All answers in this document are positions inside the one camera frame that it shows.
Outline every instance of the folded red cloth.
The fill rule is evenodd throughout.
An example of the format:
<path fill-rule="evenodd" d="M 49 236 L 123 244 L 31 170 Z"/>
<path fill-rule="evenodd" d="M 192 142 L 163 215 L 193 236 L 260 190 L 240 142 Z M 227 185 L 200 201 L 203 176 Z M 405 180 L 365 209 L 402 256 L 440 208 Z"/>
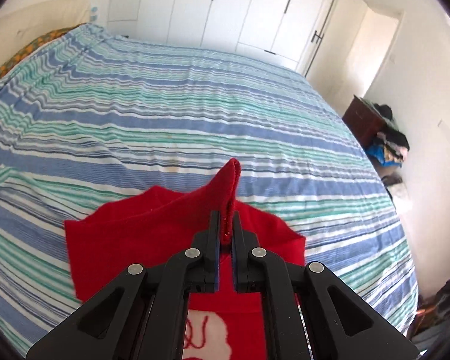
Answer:
<path fill-rule="evenodd" d="M 221 212 L 220 242 L 231 240 L 232 216 L 257 234 L 260 246 L 304 264 L 305 238 L 281 219 L 235 200 L 240 163 L 231 159 L 204 187 L 190 193 L 152 187 L 106 203 L 82 221 L 65 221 L 68 256 L 77 298 L 87 301 L 132 263 L 156 266 L 190 247 L 206 230 L 210 211 Z M 190 297 L 184 359 L 265 359 L 259 294 L 233 291 L 229 255 L 220 257 L 220 289 Z"/>

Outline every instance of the wooden dresser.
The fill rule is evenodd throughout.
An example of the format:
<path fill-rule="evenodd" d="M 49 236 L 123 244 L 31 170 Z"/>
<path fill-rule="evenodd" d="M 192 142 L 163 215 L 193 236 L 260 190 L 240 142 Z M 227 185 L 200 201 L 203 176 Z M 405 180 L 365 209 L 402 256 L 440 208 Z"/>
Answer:
<path fill-rule="evenodd" d="M 386 125 L 384 118 L 373 107 L 356 96 L 354 96 L 342 120 L 363 148 L 368 147 L 377 132 Z"/>

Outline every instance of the striped bedsheet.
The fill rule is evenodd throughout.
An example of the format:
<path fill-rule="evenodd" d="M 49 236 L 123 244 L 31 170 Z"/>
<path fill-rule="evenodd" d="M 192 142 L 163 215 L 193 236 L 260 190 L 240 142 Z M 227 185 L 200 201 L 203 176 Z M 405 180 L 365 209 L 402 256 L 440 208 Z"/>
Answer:
<path fill-rule="evenodd" d="M 407 329 L 417 285 L 399 219 L 358 143 L 302 76 L 87 24 L 0 80 L 6 337 L 25 354 L 79 306 L 65 219 L 153 185 L 192 191 L 231 157 L 242 165 L 240 200 L 305 235 L 308 261 Z"/>

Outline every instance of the triangular cutout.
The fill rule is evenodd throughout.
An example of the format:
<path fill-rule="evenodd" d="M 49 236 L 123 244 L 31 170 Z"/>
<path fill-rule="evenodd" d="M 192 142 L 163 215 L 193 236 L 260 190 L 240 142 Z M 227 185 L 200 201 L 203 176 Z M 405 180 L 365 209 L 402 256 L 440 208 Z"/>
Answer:
<path fill-rule="evenodd" d="M 123 288 L 116 288 L 103 302 L 95 306 L 80 320 L 78 330 L 98 339 L 104 338 L 123 293 Z"/>
<path fill-rule="evenodd" d="M 349 337 L 370 329 L 373 321 L 353 301 L 347 298 L 336 286 L 328 287 L 331 301 L 334 303 L 345 334 Z"/>

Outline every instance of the silver screw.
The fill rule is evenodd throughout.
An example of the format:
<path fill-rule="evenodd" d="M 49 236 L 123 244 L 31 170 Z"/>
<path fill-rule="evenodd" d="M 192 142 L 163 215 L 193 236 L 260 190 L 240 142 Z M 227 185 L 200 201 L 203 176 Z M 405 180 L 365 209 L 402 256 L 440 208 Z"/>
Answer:
<path fill-rule="evenodd" d="M 316 274 L 319 274 L 321 272 L 323 272 L 323 264 L 319 263 L 319 262 L 311 262 L 310 265 L 308 266 L 308 268 L 310 268 L 310 270 L 312 272 L 315 272 Z"/>
<path fill-rule="evenodd" d="M 127 272 L 130 275 L 138 275 L 143 271 L 143 267 L 140 264 L 132 264 L 128 267 Z"/>
<path fill-rule="evenodd" d="M 267 251 L 262 247 L 256 247 L 255 249 L 252 249 L 252 254 L 255 257 L 265 257 L 267 255 Z"/>
<path fill-rule="evenodd" d="M 195 247 L 191 247 L 190 249 L 187 249 L 185 251 L 185 255 L 187 257 L 190 257 L 191 259 L 194 259 L 195 257 L 200 256 L 200 250 L 196 249 Z"/>

